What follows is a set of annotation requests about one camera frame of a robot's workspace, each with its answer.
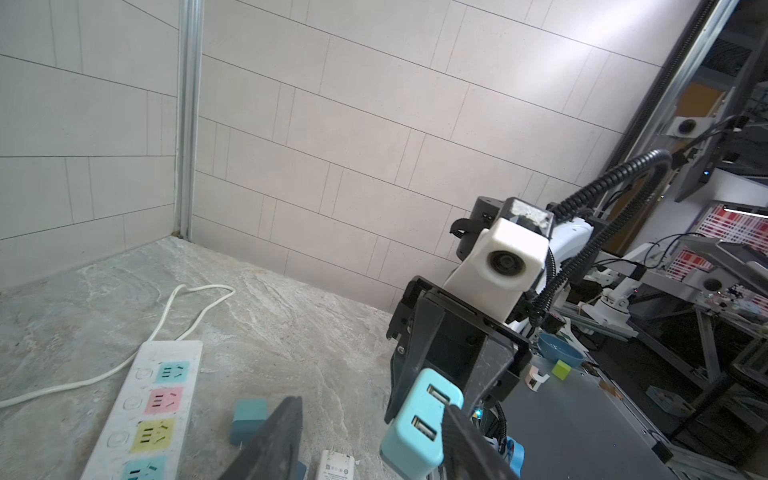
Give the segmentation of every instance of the power strip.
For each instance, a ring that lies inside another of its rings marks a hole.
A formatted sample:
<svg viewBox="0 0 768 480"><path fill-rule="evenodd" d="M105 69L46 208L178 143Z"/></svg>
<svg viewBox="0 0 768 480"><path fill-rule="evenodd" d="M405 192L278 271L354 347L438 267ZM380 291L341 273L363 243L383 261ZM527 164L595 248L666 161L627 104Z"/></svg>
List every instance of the power strip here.
<svg viewBox="0 0 768 480"><path fill-rule="evenodd" d="M144 342L81 480L174 480L203 343Z"/></svg>

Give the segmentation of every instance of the wall tile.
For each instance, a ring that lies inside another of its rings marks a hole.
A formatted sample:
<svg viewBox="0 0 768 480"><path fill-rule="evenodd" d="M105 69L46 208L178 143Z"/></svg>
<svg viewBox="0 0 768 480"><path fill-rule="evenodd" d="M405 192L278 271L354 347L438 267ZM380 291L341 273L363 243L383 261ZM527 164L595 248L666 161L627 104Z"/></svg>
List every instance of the wall tile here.
<svg viewBox="0 0 768 480"><path fill-rule="evenodd" d="M466 0L466 4L522 22L531 7L531 0Z"/></svg>
<svg viewBox="0 0 768 480"><path fill-rule="evenodd" d="M48 0L3 0L0 54L56 65Z"/></svg>
<svg viewBox="0 0 768 480"><path fill-rule="evenodd" d="M94 202L91 198L91 166L87 157L66 159L69 201L72 205L72 221L87 222L94 219Z"/></svg>
<svg viewBox="0 0 768 480"><path fill-rule="evenodd" d="M279 82L206 56L201 77L201 116L272 138Z"/></svg>
<svg viewBox="0 0 768 480"><path fill-rule="evenodd" d="M432 56L432 62L429 67L432 70L445 72L448 68L448 62L451 60L453 46L456 45L458 31L464 21L464 14L467 12L467 5L458 2L451 2L448 11L445 13L445 20L442 23L440 37L435 47L435 54Z"/></svg>
<svg viewBox="0 0 768 480"><path fill-rule="evenodd" d="M531 170L573 181L601 130L473 85L452 140Z"/></svg>
<svg viewBox="0 0 768 480"><path fill-rule="evenodd" d="M598 81L600 73L603 71L605 62L608 60L609 52L599 48L592 48L587 57L581 73L578 75L576 85L574 85L571 94L568 95L568 101L565 103L562 112L569 117L578 117L584 105L587 103L594 84Z"/></svg>
<svg viewBox="0 0 768 480"><path fill-rule="evenodd" d="M270 241L364 275L376 235L301 207L277 202Z"/></svg>
<svg viewBox="0 0 768 480"><path fill-rule="evenodd" d="M317 212L327 174L326 161L232 130L227 180L235 184Z"/></svg>
<svg viewBox="0 0 768 480"><path fill-rule="evenodd" d="M544 188L541 190L541 194L538 196L538 200L536 200L536 206L546 208L550 202L562 202L570 195L576 193L578 189L577 185L549 177Z"/></svg>
<svg viewBox="0 0 768 480"><path fill-rule="evenodd" d="M375 279L379 278L379 275L382 272L382 266L384 266L386 253L389 250L390 242L391 240L389 238L381 236L376 238L376 245L373 247L373 255L371 256L371 261L368 264L368 270L366 271L367 276Z"/></svg>
<svg viewBox="0 0 768 480"><path fill-rule="evenodd" d="M467 211L462 210L461 208L451 207L451 213L445 221L445 226L440 235L440 241L437 243L437 248L435 248L435 255L438 257L447 258L451 253L454 240L457 240L456 237L451 235L451 225L459 218L468 218Z"/></svg>
<svg viewBox="0 0 768 480"><path fill-rule="evenodd" d="M192 241L198 245L273 272L285 273L287 248L200 217L193 217L192 226Z"/></svg>
<svg viewBox="0 0 768 480"><path fill-rule="evenodd" d="M428 135L409 189L471 210L477 197L505 199L522 194L531 171Z"/></svg>
<svg viewBox="0 0 768 480"><path fill-rule="evenodd" d="M420 275L430 282L442 285L455 268L455 263L444 258L392 242L379 281L405 288L414 276Z"/></svg>
<svg viewBox="0 0 768 480"><path fill-rule="evenodd" d="M174 206L139 210L123 215L125 222L125 249L140 247L165 238L174 229Z"/></svg>
<svg viewBox="0 0 768 480"><path fill-rule="evenodd" d="M400 288L395 288L395 296L392 298L392 304L389 306L389 310L387 312L394 313L395 309L397 308L397 304L400 303L400 300L402 300L402 295L406 291Z"/></svg>
<svg viewBox="0 0 768 480"><path fill-rule="evenodd" d="M56 66L82 73L83 55L80 46L78 0L51 0L51 25Z"/></svg>
<svg viewBox="0 0 768 480"><path fill-rule="evenodd" d="M176 94L176 28L121 0L79 2L83 73Z"/></svg>
<svg viewBox="0 0 768 480"><path fill-rule="evenodd" d="M549 13L550 5L552 0L533 0L528 13L525 14L525 23L531 27L541 28Z"/></svg>
<svg viewBox="0 0 768 480"><path fill-rule="evenodd" d="M542 28L662 65L699 2L554 0Z"/></svg>
<svg viewBox="0 0 768 480"><path fill-rule="evenodd" d="M520 199L535 205L541 196L541 191L544 190L544 185L547 184L547 180L549 180L548 176L534 172Z"/></svg>
<svg viewBox="0 0 768 480"><path fill-rule="evenodd" d="M0 156L145 155L147 92L0 57Z"/></svg>
<svg viewBox="0 0 768 480"><path fill-rule="evenodd" d="M625 131L658 72L653 65L611 54L579 118Z"/></svg>
<svg viewBox="0 0 768 480"><path fill-rule="evenodd" d="M331 164L328 167L326 186L323 188L323 201L320 204L320 213L327 217L333 216L333 208L336 206L336 195L339 194L341 173L344 169L339 165Z"/></svg>
<svg viewBox="0 0 768 480"><path fill-rule="evenodd" d="M216 147L216 122L197 117L197 149L195 170L214 174L214 149Z"/></svg>
<svg viewBox="0 0 768 480"><path fill-rule="evenodd" d="M0 290L41 280L124 250L123 217L0 240Z"/></svg>
<svg viewBox="0 0 768 480"><path fill-rule="evenodd" d="M163 151L163 95L147 92L147 155Z"/></svg>
<svg viewBox="0 0 768 480"><path fill-rule="evenodd" d="M290 17L291 3L293 3L291 0L243 0L243 2L285 18Z"/></svg>
<svg viewBox="0 0 768 480"><path fill-rule="evenodd" d="M392 286L292 250L286 275L380 310L389 308L395 293Z"/></svg>
<svg viewBox="0 0 768 480"><path fill-rule="evenodd" d="M344 170L333 218L432 252L450 206Z"/></svg>
<svg viewBox="0 0 768 480"><path fill-rule="evenodd" d="M408 134L408 127L298 90L287 145L392 183Z"/></svg>
<svg viewBox="0 0 768 480"><path fill-rule="evenodd" d="M0 158L0 238L70 223L63 158Z"/></svg>
<svg viewBox="0 0 768 480"><path fill-rule="evenodd" d="M125 0L146 13L179 28L179 0Z"/></svg>
<svg viewBox="0 0 768 480"><path fill-rule="evenodd" d="M205 5L203 52L317 92L328 34L234 0Z"/></svg>
<svg viewBox="0 0 768 480"><path fill-rule="evenodd" d="M411 129L411 133L408 136L408 143L406 143L406 149L402 152L400 167L397 169L395 185L408 188L411 184L413 169L416 168L416 161L418 161L419 154L422 151L425 136L426 134L424 132Z"/></svg>
<svg viewBox="0 0 768 480"><path fill-rule="evenodd" d="M280 84L280 94L277 98L277 114L275 115L275 128L272 133L272 141L285 145L288 141L288 129L290 127L291 112L293 112L293 97L296 89L287 84Z"/></svg>
<svg viewBox="0 0 768 480"><path fill-rule="evenodd" d="M429 66L449 0L312 0L306 24Z"/></svg>
<svg viewBox="0 0 768 480"><path fill-rule="evenodd" d="M227 178L230 155L230 136L232 129L226 125L216 124L216 141L214 142L214 176Z"/></svg>
<svg viewBox="0 0 768 480"><path fill-rule="evenodd" d="M589 154L587 163L584 164L584 168L581 169L581 172L574 183L583 187L597 178L608 163L608 158L611 157L611 154L619 143L619 140L621 140L621 137L622 135L615 131L603 129L598 138L598 142Z"/></svg>
<svg viewBox="0 0 768 480"><path fill-rule="evenodd" d="M264 202L261 207L261 220L259 221L259 238L265 240L272 238L272 224L275 220L276 204L276 199L264 196Z"/></svg>
<svg viewBox="0 0 768 480"><path fill-rule="evenodd" d="M193 214L257 237L264 196L206 174L195 175Z"/></svg>
<svg viewBox="0 0 768 480"><path fill-rule="evenodd" d="M161 155L176 156L176 98L161 95L163 117L161 131Z"/></svg>
<svg viewBox="0 0 768 480"><path fill-rule="evenodd" d="M91 186L96 218L174 202L172 157L92 157Z"/></svg>
<svg viewBox="0 0 768 480"><path fill-rule="evenodd" d="M332 37L320 94L448 137L467 84L439 72Z"/></svg>
<svg viewBox="0 0 768 480"><path fill-rule="evenodd" d="M577 41L469 8L447 72L560 111L589 51Z"/></svg>
<svg viewBox="0 0 768 480"><path fill-rule="evenodd" d="M290 6L290 19L306 24L306 14L309 13L310 0L293 0Z"/></svg>

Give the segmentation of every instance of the metal table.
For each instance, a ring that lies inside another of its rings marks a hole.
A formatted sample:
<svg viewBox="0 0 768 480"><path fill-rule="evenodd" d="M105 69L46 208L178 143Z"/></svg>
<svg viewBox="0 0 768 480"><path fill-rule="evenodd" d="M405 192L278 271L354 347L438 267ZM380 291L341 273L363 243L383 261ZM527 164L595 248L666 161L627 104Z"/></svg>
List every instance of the metal table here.
<svg viewBox="0 0 768 480"><path fill-rule="evenodd" d="M531 364L546 373L553 367L539 356ZM598 382L573 370L565 381L552 376L538 392L523 384L512 390L502 408L508 434L525 447L522 478L674 480L650 450L655 440Z"/></svg>

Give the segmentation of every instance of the small pink object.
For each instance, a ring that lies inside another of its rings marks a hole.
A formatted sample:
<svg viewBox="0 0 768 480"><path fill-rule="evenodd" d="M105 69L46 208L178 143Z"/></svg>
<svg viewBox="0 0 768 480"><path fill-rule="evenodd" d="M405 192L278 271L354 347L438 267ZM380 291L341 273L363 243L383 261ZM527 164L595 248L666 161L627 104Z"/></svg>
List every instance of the small pink object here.
<svg viewBox="0 0 768 480"><path fill-rule="evenodd" d="M175 386L169 389L155 389L149 394L149 402L144 413L168 413L176 412L181 406L181 394L183 386Z"/></svg>

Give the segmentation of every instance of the teal block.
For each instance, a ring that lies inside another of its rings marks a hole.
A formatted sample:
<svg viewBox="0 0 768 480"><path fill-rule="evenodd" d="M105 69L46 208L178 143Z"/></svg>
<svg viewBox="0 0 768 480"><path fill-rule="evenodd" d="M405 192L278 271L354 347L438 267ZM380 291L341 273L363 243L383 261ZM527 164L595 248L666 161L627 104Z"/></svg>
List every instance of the teal block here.
<svg viewBox="0 0 768 480"><path fill-rule="evenodd" d="M237 405L235 405L235 417L232 421L266 420L269 416L270 414L266 412L265 399L242 399L237 400Z"/></svg>
<svg viewBox="0 0 768 480"><path fill-rule="evenodd" d="M230 444L247 444L261 425L269 418L265 399L241 399L235 405L235 415L230 429Z"/></svg>

